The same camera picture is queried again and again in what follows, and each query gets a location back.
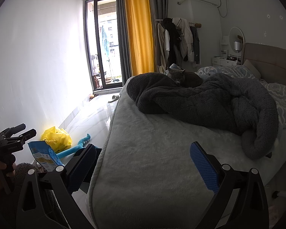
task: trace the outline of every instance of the black clamp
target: black clamp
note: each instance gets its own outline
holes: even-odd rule
[[[13,163],[15,163],[16,158],[12,153],[23,150],[25,142],[36,136],[35,129],[31,129],[18,137],[11,137],[25,128],[25,124],[21,124],[0,132],[0,161],[7,165],[6,169],[0,170],[0,181],[7,194],[14,190],[11,178],[6,176],[7,173],[14,171]]]
[[[234,208],[228,222],[219,228],[269,228],[266,193],[257,169],[235,171],[230,165],[220,164],[216,157],[207,154],[198,142],[191,145],[190,154],[207,188],[214,192],[196,229],[216,228],[233,189],[239,189]]]
[[[17,229],[68,228],[58,222],[53,207],[45,195],[45,189],[53,190],[57,203],[72,229],[94,229],[72,197],[96,160],[94,145],[88,144],[78,150],[66,166],[37,173],[30,169],[25,177],[17,209]]]

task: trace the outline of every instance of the white wall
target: white wall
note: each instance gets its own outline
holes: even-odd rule
[[[225,1],[222,2],[220,11],[225,15]],[[286,10],[279,0],[228,0],[228,11],[227,17],[220,18],[223,35],[239,27],[246,42],[286,49]]]
[[[0,131],[59,126],[92,91],[83,0],[6,0],[0,8]],[[15,154],[31,162],[27,144]]]
[[[179,1],[181,0],[169,0],[168,17],[185,18],[189,22],[202,24],[202,27],[198,28],[201,66],[211,66],[212,58],[220,56],[220,39],[222,34],[218,9],[194,0],[186,0],[181,5],[178,5],[177,2]],[[182,65],[182,67],[193,71],[189,62]]]

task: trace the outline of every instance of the vanity table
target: vanity table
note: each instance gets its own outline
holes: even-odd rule
[[[232,27],[229,36],[223,36],[220,40],[220,57],[212,58],[212,66],[220,67],[240,65],[239,61],[232,61],[229,57],[231,56],[233,57],[232,59],[240,60],[241,54],[239,56],[239,53],[241,53],[244,43],[245,37],[243,32],[238,27]]]
[[[240,62],[231,61],[222,58],[212,58],[212,66],[220,67],[220,66],[235,66],[240,64]]]

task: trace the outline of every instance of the round mirror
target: round mirror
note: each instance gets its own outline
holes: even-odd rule
[[[238,53],[243,49],[243,45],[245,44],[245,37],[243,32],[238,27],[231,28],[229,33],[229,43],[231,49],[235,53]]]

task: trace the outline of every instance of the clothes rack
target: clothes rack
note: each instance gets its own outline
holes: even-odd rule
[[[196,28],[201,28],[201,24],[200,24],[200,23],[192,23],[192,22],[189,22],[189,24],[194,25],[194,27],[196,27]]]

